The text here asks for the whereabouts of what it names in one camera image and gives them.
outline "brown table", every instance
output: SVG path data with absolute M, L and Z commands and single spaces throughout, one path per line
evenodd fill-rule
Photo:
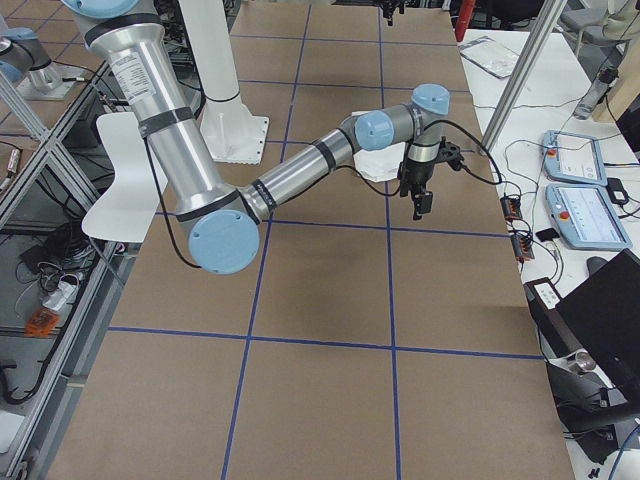
M 225 178 L 420 83 L 449 87 L 478 133 L 448 15 L 395 23 L 243 5 L 242 95 L 271 128 L 261 165 Z M 495 189 L 446 166 L 430 185 L 416 223 L 406 198 L 338 172 L 279 208 L 229 277 L 183 267 L 154 222 L 48 478 L 573 478 Z

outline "white table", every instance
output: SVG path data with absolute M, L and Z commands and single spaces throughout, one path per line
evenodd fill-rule
M 490 36 L 516 53 L 522 50 L 528 36 L 526 32 L 469 30 L 462 43 L 484 35 Z M 463 65 L 474 98 L 480 128 L 484 131 L 507 85 L 507 79 L 500 80 L 467 60 L 463 60 Z M 519 184 L 524 192 L 535 190 L 535 185 L 532 182 L 507 170 L 504 152 L 505 147 L 515 140 L 525 139 L 541 143 L 543 134 L 547 130 L 563 130 L 591 135 L 596 138 L 612 137 L 600 142 L 604 161 L 616 164 L 637 162 L 624 137 L 618 135 L 619 130 L 614 123 L 596 123 L 592 120 L 579 121 L 572 117 L 571 114 L 577 99 L 587 92 L 590 84 L 591 81 L 580 67 L 562 35 L 552 34 L 516 102 L 517 108 L 512 111 L 505 129 L 492 151 L 507 180 Z M 573 99 L 576 101 L 563 105 Z M 518 108 L 521 105 L 540 107 Z M 516 143 L 508 149 L 508 160 L 512 170 L 528 177 L 536 179 L 540 177 L 540 188 L 537 195 L 525 195 L 522 199 L 523 215 L 529 223 L 532 223 L 533 231 L 553 226 L 545 207 L 544 187 L 550 183 L 550 180 L 544 172 L 540 175 L 542 165 L 540 147 L 524 142 Z M 640 168 L 607 168 L 607 175 L 620 178 L 630 196 L 640 199 Z M 498 187 L 500 195 L 502 195 L 503 189 L 503 186 Z M 514 187 L 507 190 L 508 193 L 515 191 Z M 638 204 L 631 202 L 625 208 L 632 211 L 637 206 Z M 635 254 L 640 255 L 640 220 L 628 218 L 622 223 L 634 243 L 632 250 Z M 587 258 L 597 255 L 610 259 L 616 255 L 615 252 L 572 250 L 567 248 L 562 240 L 556 240 L 555 245 L 565 264 L 564 273 L 556 285 L 562 295 L 569 293 L 587 278 Z M 535 260 L 525 262 L 523 267 L 523 283 L 540 277 L 551 277 L 555 270 L 554 259 L 543 248 L 535 245 L 534 254 Z M 586 480 L 594 465 L 575 442 L 567 442 L 567 448 L 571 454 L 576 478 Z M 609 457 L 605 466 L 602 467 L 600 478 L 607 478 L 614 458 L 615 454 Z M 624 454 L 615 479 L 637 480 L 638 472 L 640 472 L 640 451 L 628 451 Z

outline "black monitor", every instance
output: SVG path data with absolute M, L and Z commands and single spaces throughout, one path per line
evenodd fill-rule
M 623 250 L 556 308 L 627 401 L 640 402 L 640 259 Z

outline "robotic arm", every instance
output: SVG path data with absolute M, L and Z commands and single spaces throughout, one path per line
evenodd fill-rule
M 38 36 L 28 28 L 11 28 L 0 35 L 0 71 L 11 83 L 27 75 L 40 92 L 49 92 L 62 84 Z
M 453 166 L 459 155 L 442 140 L 449 92 L 422 85 L 410 103 L 349 117 L 250 185 L 230 185 L 219 175 L 171 69 L 152 0 L 62 1 L 74 11 L 89 50 L 111 65 L 143 139 L 178 196 L 176 216 L 191 256 L 207 271 L 246 267 L 259 248 L 260 221 L 361 149 L 409 142 L 399 178 L 401 194 L 411 193 L 414 219 L 430 210 L 426 183 L 434 165 Z

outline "light blue joint cap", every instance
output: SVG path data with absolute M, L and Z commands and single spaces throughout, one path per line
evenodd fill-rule
M 22 72 L 7 62 L 0 62 L 0 72 L 4 73 L 11 83 L 16 83 L 22 79 Z
M 140 0 L 62 0 L 67 7 L 91 18 L 115 18 L 124 15 Z
M 2 36 L 7 37 L 9 40 L 37 40 L 38 36 L 33 30 L 27 27 L 16 27 L 5 30 Z
M 420 108 L 438 115 L 449 114 L 449 90 L 442 85 L 425 83 L 413 90 L 411 101 Z
M 393 142 L 393 122 L 380 110 L 360 115 L 355 126 L 356 139 L 365 150 L 382 150 Z
M 196 263 L 220 275 L 245 268 L 259 247 L 258 226 L 237 210 L 211 212 L 198 220 L 189 234 L 189 251 Z

